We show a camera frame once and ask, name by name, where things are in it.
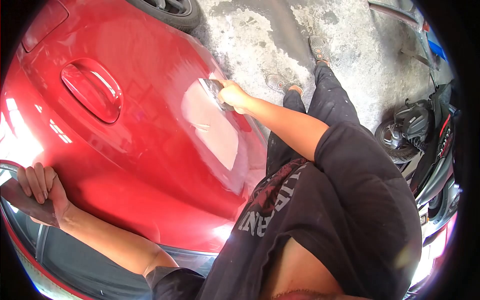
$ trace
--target black pants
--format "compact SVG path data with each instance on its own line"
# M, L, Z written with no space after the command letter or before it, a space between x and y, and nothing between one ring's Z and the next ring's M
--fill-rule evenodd
M325 63L315 66L315 85L308 113L297 91L287 91L283 97L283 107L305 113L325 122L328 126L341 121L359 122L357 111L348 98L347 92ZM267 148L266 175L276 173L284 164L301 155L290 148L275 133L270 132Z

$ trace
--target blue object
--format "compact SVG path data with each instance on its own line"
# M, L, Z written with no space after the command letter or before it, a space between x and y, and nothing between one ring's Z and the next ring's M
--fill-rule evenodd
M440 42L438 41L435 33L433 33L431 28L430 31L427 32L427 39L428 45L430 46L430 49L432 49L432 52L443 58L446 62L448 62L447 55L445 54L442 46L440 46Z

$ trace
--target foot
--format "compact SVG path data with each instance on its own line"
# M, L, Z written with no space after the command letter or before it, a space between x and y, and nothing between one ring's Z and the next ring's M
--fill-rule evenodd
M286 94L288 90L296 90L300 96L303 95L303 90L297 84L288 82L283 76L277 74L269 74L266 78L266 83L269 88L282 94Z
M313 56L315 56L315 64L324 62L330 67L330 47L325 39L318 35L312 35L308 41Z

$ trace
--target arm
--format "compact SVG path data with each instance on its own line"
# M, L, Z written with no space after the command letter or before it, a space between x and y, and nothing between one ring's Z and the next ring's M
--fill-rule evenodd
M52 167L43 168L36 163L34 168L18 168L17 178L27 196L36 195L40 204L46 198L52 200L60 229L125 269L146 276L156 266L178 267L152 241L104 222L70 203Z
M248 114L273 131L304 158L314 161L315 148L328 125L309 115L284 108L245 93L238 84L220 80L224 88L219 99L238 113Z

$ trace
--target door handle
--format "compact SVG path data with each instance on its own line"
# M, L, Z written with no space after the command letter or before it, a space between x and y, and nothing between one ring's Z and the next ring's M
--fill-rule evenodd
M65 66L61 79L73 96L105 123L115 122L122 103L120 87L108 72L91 59L80 59Z

